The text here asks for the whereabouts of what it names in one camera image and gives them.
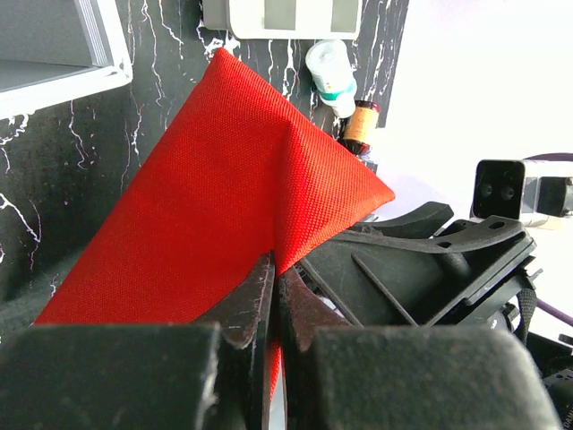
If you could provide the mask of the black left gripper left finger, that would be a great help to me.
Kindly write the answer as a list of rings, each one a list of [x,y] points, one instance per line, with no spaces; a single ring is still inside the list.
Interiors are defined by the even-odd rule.
[[[1,349],[4,429],[265,429],[275,261],[197,321],[36,325]]]

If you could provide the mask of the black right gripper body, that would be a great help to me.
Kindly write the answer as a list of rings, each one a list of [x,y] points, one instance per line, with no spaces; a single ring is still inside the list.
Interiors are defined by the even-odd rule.
[[[529,350],[564,428],[572,426],[572,345],[530,330],[539,301],[535,241],[517,220],[454,219],[427,202],[396,219],[360,222],[296,266],[307,286],[355,326],[483,326]]]

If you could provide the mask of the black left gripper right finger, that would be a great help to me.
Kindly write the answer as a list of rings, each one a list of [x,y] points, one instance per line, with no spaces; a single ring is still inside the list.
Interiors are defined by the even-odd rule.
[[[278,279],[290,429],[558,429],[526,348],[480,327],[356,327]]]

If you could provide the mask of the red first aid kit pouch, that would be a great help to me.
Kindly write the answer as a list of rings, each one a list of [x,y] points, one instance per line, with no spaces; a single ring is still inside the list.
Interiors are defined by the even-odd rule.
[[[37,323],[189,323],[394,197],[221,48]]]

